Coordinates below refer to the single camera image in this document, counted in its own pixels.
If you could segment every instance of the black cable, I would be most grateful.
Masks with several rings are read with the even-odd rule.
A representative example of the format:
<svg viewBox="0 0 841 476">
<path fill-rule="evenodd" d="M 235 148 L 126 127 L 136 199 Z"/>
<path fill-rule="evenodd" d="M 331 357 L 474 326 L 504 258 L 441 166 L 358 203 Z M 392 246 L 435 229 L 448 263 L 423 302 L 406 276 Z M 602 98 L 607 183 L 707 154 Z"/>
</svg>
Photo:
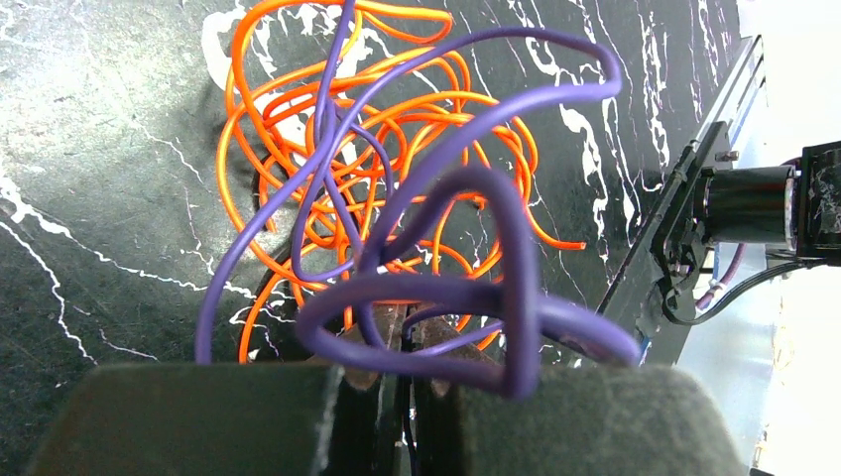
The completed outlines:
<svg viewBox="0 0 841 476">
<path fill-rule="evenodd" d="M 799 260 L 799 258 L 797 258 L 796 256 L 790 255 L 788 253 L 769 252 L 769 253 L 766 253 L 765 256 L 766 256 L 766 258 L 771 258 L 771 259 L 780 260 L 780 261 L 798 261 Z"/>
<path fill-rule="evenodd" d="M 752 288 L 755 288 L 757 285 L 764 283 L 765 281 L 768 281 L 772 278 L 776 278 L 777 276 L 784 275 L 786 273 L 790 273 L 792 271 L 811 269 L 816 266 L 821 266 L 825 264 L 826 261 L 824 260 L 794 261 L 791 263 L 783 263 L 781 265 L 774 266 L 773 268 L 768 268 L 767 270 L 764 270 L 761 273 L 756 273 L 752 277 L 733 287 L 733 289 L 728 291 L 723 297 L 721 297 L 718 300 L 718 302 L 716 302 L 712 307 L 709 308 L 709 310 L 707 310 L 703 314 L 691 320 L 681 320 L 680 318 L 675 317 L 675 319 L 671 322 L 678 325 L 702 324 L 718 315 L 722 310 L 724 310 L 725 307 L 730 305 L 730 303 L 736 300 L 739 296 L 743 295 Z"/>
<path fill-rule="evenodd" d="M 404 337 L 402 342 L 403 351 L 412 351 L 413 343 L 409 337 Z M 415 448 L 415 438 L 412 435 L 412 378 L 401 375 L 397 379 L 398 385 L 398 405 L 401 414 L 401 421 L 403 422 L 403 433 L 406 436 L 406 448 L 409 451 L 409 467 L 412 471 L 412 476 L 419 476 L 418 471 L 418 451 Z"/>
</svg>

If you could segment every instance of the orange cable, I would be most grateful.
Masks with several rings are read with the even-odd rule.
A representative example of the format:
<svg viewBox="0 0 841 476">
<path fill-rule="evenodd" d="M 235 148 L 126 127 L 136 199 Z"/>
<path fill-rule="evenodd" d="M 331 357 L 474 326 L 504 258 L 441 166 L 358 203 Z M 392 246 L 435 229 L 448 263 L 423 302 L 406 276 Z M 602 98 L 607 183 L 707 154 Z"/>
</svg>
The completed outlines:
<svg viewBox="0 0 841 476">
<path fill-rule="evenodd" d="M 325 61 L 321 61 L 283 74 L 251 89 L 246 80 L 244 68 L 244 60 L 251 36 L 264 16 L 281 8 L 302 4 L 341 5 L 342 3 L 342 0 L 266 0 L 250 10 L 237 27 L 231 49 L 231 68 L 225 87 L 225 108 L 228 121 L 222 131 L 216 154 L 219 193 L 225 211 L 237 231 L 242 231 L 245 227 L 245 221 L 234 203 L 228 184 L 227 152 L 231 147 L 231 139 L 236 141 L 246 159 L 258 174 L 258 202 L 263 206 L 268 202 L 271 191 L 283 186 L 283 182 L 272 173 L 272 169 L 279 167 L 291 177 L 299 171 L 300 166 L 297 161 L 306 160 L 315 152 L 313 118 L 311 115 L 305 124 L 303 144 L 285 138 L 280 131 L 280 126 L 284 121 L 314 106 L 320 80 L 317 75 L 323 72 L 325 66 Z M 418 37 L 390 26 L 381 17 L 428 21 L 438 24 L 440 28 L 433 35 Z M 419 46 L 378 61 L 350 77 L 334 78 L 330 83 L 329 94 L 339 107 L 349 108 L 354 104 L 353 99 L 340 98 L 338 97 L 339 94 L 345 95 L 355 88 L 371 84 L 395 66 L 428 52 L 431 47 L 427 45 L 443 39 L 449 33 L 453 24 L 452 16 L 441 10 L 359 0 L 354 12 L 353 30 L 341 49 L 340 58 L 344 58 L 360 39 L 363 22 L 370 23 L 389 36 Z M 418 154 L 429 149 L 449 128 L 460 127 L 473 118 L 472 114 L 464 111 L 468 104 L 474 103 L 480 106 L 497 104 L 496 99 L 472 91 L 470 69 L 467 61 L 458 52 L 449 52 L 440 58 L 430 60 L 415 68 L 414 71 L 421 71 L 433 66 L 439 68 L 449 82 L 444 90 L 410 98 L 382 110 L 371 105 L 365 105 L 362 109 L 361 127 L 372 131 L 374 137 L 381 144 L 393 139 L 397 145 L 397 154 L 389 158 L 390 166 L 395 175 L 395 186 L 399 186 L 407 178 L 411 172 L 412 163 Z M 309 77 L 313 78 L 311 82 L 287 88 L 292 83 L 306 80 Z M 237 95 L 241 99 L 239 102 L 237 102 Z M 257 106 L 257 101 L 260 98 L 270 99 L 263 111 L 260 111 Z M 240 126 L 240 121 L 246 118 L 251 121 L 262 145 L 269 151 L 269 157 L 265 160 L 258 158 Z M 411 137 L 408 137 L 403 129 L 407 124 L 414 124 L 416 130 Z M 516 117 L 510 121 L 510 125 L 497 126 L 489 133 L 492 133 L 501 141 L 514 157 L 512 163 L 513 180 L 520 191 L 524 212 L 529 218 L 535 233 L 543 242 L 554 248 L 561 250 L 583 249 L 583 243 L 561 241 L 549 236 L 532 215 L 530 200 L 533 175 L 539 165 L 539 153 L 537 143 L 526 124 Z M 343 150 L 346 146 L 354 144 L 354 141 L 358 140 L 356 134 L 349 132 L 342 138 L 339 150 Z M 474 142 L 471 148 L 462 152 L 462 165 L 467 165 L 470 162 L 471 151 L 475 159 L 484 167 L 492 167 L 485 149 L 479 141 Z M 359 233 L 363 240 L 367 238 L 376 217 L 376 209 L 384 206 L 386 202 L 377 192 L 378 185 L 382 184 L 385 177 L 385 168 L 381 163 L 383 159 L 376 157 L 374 148 L 370 145 L 365 147 L 356 160 L 350 164 L 342 161 L 341 153 L 337 157 L 330 158 L 332 179 L 335 180 L 339 192 L 344 197 L 348 210 L 359 224 Z M 292 199 L 300 203 L 309 186 L 312 186 L 311 177 L 308 178 L 305 185 L 294 191 Z M 364 199 L 358 201 L 354 192 L 358 193 L 362 190 L 360 187 L 365 186 L 367 186 L 367 193 Z M 421 203 L 423 200 L 423 196 L 417 196 L 413 199 L 413 203 Z M 466 277 L 480 279 L 499 263 L 502 259 L 502 250 L 499 242 L 494 241 L 490 245 L 487 256 L 479 258 L 477 255 L 477 258 L 479 258 L 477 263 L 471 265 L 453 247 L 443 243 L 442 236 L 447 219 L 458 201 L 472 202 L 480 210 L 485 205 L 484 197 L 478 193 L 463 192 L 456 195 L 437 222 L 431 239 L 419 241 L 418 247 L 419 249 L 427 249 L 428 266 L 433 273 L 440 273 L 440 259 L 446 256 L 454 260 L 455 264 L 464 270 Z M 337 218 L 335 206 L 331 203 L 329 196 L 325 195 L 317 199 L 308 213 L 309 216 L 305 221 L 303 230 L 304 241 L 301 254 L 306 255 L 316 249 L 332 250 L 336 254 L 336 261 L 339 265 L 346 263 L 350 259 L 348 253 L 350 241 L 347 231 L 344 229 L 344 224 Z M 319 233 L 316 230 L 316 223 L 326 231 Z M 274 220 L 269 220 L 265 226 L 268 232 L 277 233 L 277 224 Z M 324 283 L 311 283 L 299 279 L 292 272 L 291 259 L 287 259 L 284 263 L 277 263 L 256 241 L 250 244 L 250 248 L 255 256 L 274 274 L 269 279 L 268 285 L 255 299 L 246 318 L 238 354 L 238 360 L 241 363 L 247 363 L 249 360 L 248 350 L 253 327 L 257 322 L 260 310 L 265 307 L 272 291 L 280 282 L 288 281 L 290 283 L 298 305 L 304 305 L 305 294 L 315 293 L 327 287 Z M 417 267 L 425 264 L 426 260 L 424 258 L 414 257 L 406 261 L 396 260 L 387 263 L 385 267 L 391 273 L 417 273 Z M 342 280 L 349 278 L 349 272 L 342 273 L 340 276 Z M 391 301 L 391 303 L 410 302 Z M 464 329 L 469 318 L 468 315 L 462 316 L 456 328 L 459 331 Z M 345 328 L 353 325 L 353 317 L 349 308 L 344 311 L 343 321 Z M 495 332 L 489 335 L 479 344 L 479 348 L 486 348 L 498 334 L 499 332 Z"/>
</svg>

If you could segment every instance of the tangled cable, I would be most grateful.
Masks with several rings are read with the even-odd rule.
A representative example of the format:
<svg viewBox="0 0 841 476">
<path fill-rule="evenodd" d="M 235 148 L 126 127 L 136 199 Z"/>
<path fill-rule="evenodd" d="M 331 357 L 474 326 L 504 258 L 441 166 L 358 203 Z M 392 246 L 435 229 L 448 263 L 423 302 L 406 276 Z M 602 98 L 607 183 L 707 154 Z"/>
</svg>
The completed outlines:
<svg viewBox="0 0 841 476">
<path fill-rule="evenodd" d="M 287 280 L 300 306 L 296 326 L 298 339 L 313 352 L 343 364 L 460 382 L 510 398 L 524 397 L 537 382 L 539 333 L 599 361 L 636 364 L 639 345 L 621 328 L 563 299 L 543 296 L 539 291 L 539 267 L 531 245 L 532 233 L 559 249 L 582 249 L 583 244 L 548 236 L 532 217 L 528 203 L 532 176 L 538 166 L 538 151 L 531 133 L 518 117 L 542 106 L 612 97 L 621 88 L 615 56 L 585 39 L 563 33 L 535 28 L 499 28 L 436 47 L 416 48 L 380 61 L 352 77 L 335 78 L 338 64 L 359 37 L 363 21 L 397 38 L 424 45 L 445 37 L 452 20 L 446 12 L 426 8 L 398 7 L 366 0 L 322 0 L 318 3 L 342 5 L 327 61 L 285 74 L 252 91 L 246 82 L 243 61 L 258 22 L 281 7 L 301 3 L 310 2 L 273 0 L 258 4 L 241 21 L 234 37 L 232 67 L 226 87 L 229 119 L 219 143 L 217 170 L 223 203 L 240 235 L 220 261 L 208 286 L 196 327 L 196 361 L 205 364 L 211 361 L 213 317 L 221 293 L 237 261 L 250 247 L 274 275 L 249 313 L 240 345 L 241 362 L 247 361 L 251 327 L 260 309 L 272 289 L 280 281 Z M 380 20 L 381 16 L 429 20 L 441 24 L 441 28 L 435 35 L 420 38 L 390 27 Z M 469 69 L 456 50 L 503 37 L 537 38 L 587 53 L 600 61 L 607 80 L 602 84 L 542 86 L 504 101 L 470 91 Z M 384 110 L 369 104 L 390 81 L 433 66 L 444 70 L 451 83 L 450 90 L 412 98 Z M 262 113 L 257 108 L 255 100 L 261 95 L 319 72 L 320 81 L 280 94 Z M 358 86 L 367 88 L 355 99 L 341 97 Z M 235 102 L 237 91 L 242 98 L 239 104 Z M 488 108 L 474 117 L 464 112 L 465 105 L 470 102 Z M 308 108 L 314 108 L 314 112 L 306 124 L 305 144 L 284 138 L 278 124 Z M 270 152 L 265 161 L 251 148 L 239 125 L 246 114 Z M 506 127 L 506 122 L 513 127 Z M 419 131 L 410 140 L 402 129 L 409 123 L 420 123 Z M 450 136 L 439 140 L 450 126 L 457 127 Z M 515 157 L 514 180 L 491 169 L 478 142 L 491 132 Z M 231 137 L 236 139 L 259 175 L 259 208 L 247 224 L 233 203 L 225 175 Z M 388 156 L 383 146 L 390 137 L 396 140 L 399 148 L 394 158 Z M 340 151 L 357 138 L 367 142 L 367 148 L 352 164 L 341 162 Z M 415 155 L 426 149 L 425 157 L 415 161 Z M 478 161 L 470 161 L 470 150 L 475 152 Z M 463 167 L 440 177 L 424 196 L 430 183 L 459 158 Z M 285 182 L 272 173 L 273 168 L 280 168 L 282 175 L 287 177 Z M 380 182 L 385 190 L 378 196 L 377 184 Z M 357 184 L 368 186 L 364 202 L 357 202 L 351 193 Z M 276 191 L 271 194 L 270 188 Z M 326 193 L 319 196 L 322 190 Z M 264 227 L 276 231 L 272 217 L 290 198 L 300 203 L 300 212 L 293 226 L 291 257 L 279 263 L 253 240 Z M 498 238 L 488 256 L 475 267 L 452 247 L 441 243 L 446 219 L 458 200 L 472 201 L 480 208 L 488 206 L 497 223 L 502 225 L 497 226 Z M 419 205 L 414 219 L 404 231 L 394 235 L 398 222 L 413 203 Z M 321 236 L 316 223 L 331 235 Z M 433 238 L 423 239 L 430 230 Z M 431 249 L 431 275 L 419 274 L 415 269 L 421 263 L 420 258 L 401 260 L 416 245 Z M 338 266 L 328 272 L 307 273 L 301 266 L 301 258 L 317 248 L 335 250 Z M 437 276 L 441 255 L 454 259 L 465 270 L 465 277 Z M 497 264 L 502 268 L 501 282 L 475 281 Z M 381 267 L 385 267 L 387 274 L 380 274 Z M 324 281 L 333 278 L 339 278 L 339 281 L 328 287 Z M 318 293 L 304 299 L 303 289 Z M 407 331 L 424 318 L 449 313 L 465 315 L 459 322 L 459 330 L 470 314 L 488 315 L 500 322 L 421 352 L 393 352 L 386 349 L 376 330 L 372 303 L 406 301 L 435 304 L 410 316 Z M 355 318 L 367 345 L 351 344 L 322 327 L 339 314 L 344 315 L 346 326 L 352 325 Z M 502 368 L 436 356 L 480 339 L 484 339 L 486 345 L 500 329 L 508 337 Z"/>
</svg>

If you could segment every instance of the white wall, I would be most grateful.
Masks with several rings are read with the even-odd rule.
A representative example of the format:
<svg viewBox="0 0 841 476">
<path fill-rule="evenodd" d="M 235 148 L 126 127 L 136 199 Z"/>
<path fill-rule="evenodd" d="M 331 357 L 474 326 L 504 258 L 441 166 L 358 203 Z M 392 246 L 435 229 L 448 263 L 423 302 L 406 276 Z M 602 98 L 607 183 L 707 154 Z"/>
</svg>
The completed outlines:
<svg viewBox="0 0 841 476">
<path fill-rule="evenodd" d="M 782 162 L 799 157 L 803 146 L 841 140 L 841 1 L 740 0 L 740 6 L 747 16 L 743 33 L 759 29 L 766 41 L 769 154 Z M 832 308 L 841 307 L 839 284 L 841 269 L 816 269 L 782 286 L 785 329 L 777 351 L 781 367 L 790 363 L 770 395 L 768 450 L 761 460 L 776 475 L 838 468 L 841 311 Z"/>
</svg>

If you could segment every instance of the black marble surface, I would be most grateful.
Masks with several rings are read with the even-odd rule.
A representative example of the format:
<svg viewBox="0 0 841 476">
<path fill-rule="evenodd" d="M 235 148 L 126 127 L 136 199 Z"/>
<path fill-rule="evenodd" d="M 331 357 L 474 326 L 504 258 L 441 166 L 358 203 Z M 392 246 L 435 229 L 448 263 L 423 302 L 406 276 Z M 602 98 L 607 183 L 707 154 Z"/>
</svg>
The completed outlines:
<svg viewBox="0 0 841 476">
<path fill-rule="evenodd" d="M 448 8 L 453 34 L 546 26 L 621 56 L 626 85 L 615 100 L 524 117 L 541 148 L 536 218 L 548 233 L 589 245 L 562 255 L 541 246 L 543 285 L 596 306 L 726 71 L 735 1 L 395 3 Z M 213 161 L 225 119 L 225 54 L 244 8 L 236 0 L 0 1 L 1 473 L 20 470 L 94 365 L 191 358 L 202 290 L 234 237 Z M 252 49 L 254 80 L 323 57 L 338 13 L 300 6 L 267 21 Z M 366 29 L 358 47 L 348 70 L 406 46 Z M 475 89 L 496 97 L 600 74 L 581 55 L 536 41 L 489 42 L 463 54 Z M 408 77 L 378 101 L 435 84 L 442 82 L 434 73 Z M 488 153 L 509 160 L 493 141 Z M 251 177 L 233 154 L 232 186 L 245 206 Z M 276 216 L 282 230 L 291 213 Z M 481 256 L 492 241 L 488 221 L 457 208 L 445 241 Z M 272 248 L 284 236 L 259 239 Z M 218 359 L 234 358 L 261 275 L 262 265 L 246 256 L 220 310 Z M 277 291 L 275 302 L 284 298 Z M 276 329 L 291 318 L 265 317 Z M 260 352 L 282 343 L 263 334 L 257 338 L 271 345 Z M 559 359 L 553 347 L 543 353 L 547 362 Z"/>
</svg>

